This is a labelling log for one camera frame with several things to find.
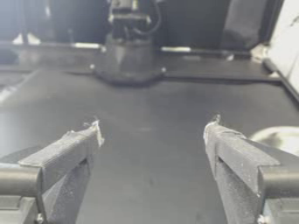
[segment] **robotic arm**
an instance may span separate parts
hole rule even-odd
[[[0,223],[73,224],[102,144],[98,123],[0,159]]]
[[[204,142],[228,224],[299,223],[299,157],[249,141],[220,119]]]

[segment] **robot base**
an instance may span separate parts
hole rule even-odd
[[[152,41],[124,41],[107,35],[105,57],[95,65],[95,73],[103,81],[120,85],[145,84],[161,77],[161,69],[153,63]]]

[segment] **gray table surface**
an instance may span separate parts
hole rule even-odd
[[[39,71],[0,106],[0,156],[46,144],[94,117],[106,139],[78,224],[224,224],[201,132],[214,114],[245,135],[299,125],[285,91],[266,84],[158,82],[110,87]]]

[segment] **black panel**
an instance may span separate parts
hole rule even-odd
[[[50,10],[57,41],[103,43],[107,34],[106,0],[50,1]]]
[[[0,3],[0,40],[11,40],[18,33],[17,0]]]
[[[248,50],[269,40],[282,0],[230,0],[221,48]]]
[[[218,48],[229,0],[168,0],[158,44]]]

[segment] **cable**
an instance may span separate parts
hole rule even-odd
[[[137,28],[133,29],[133,32],[138,35],[142,35],[142,36],[152,35],[157,31],[157,29],[161,25],[161,22],[162,22],[162,15],[161,15],[161,11],[160,11],[156,0],[152,0],[152,3],[153,3],[153,7],[154,7],[154,13],[156,13],[156,16],[157,16],[157,21],[156,21],[156,24],[154,24],[153,28],[149,31],[140,31]]]

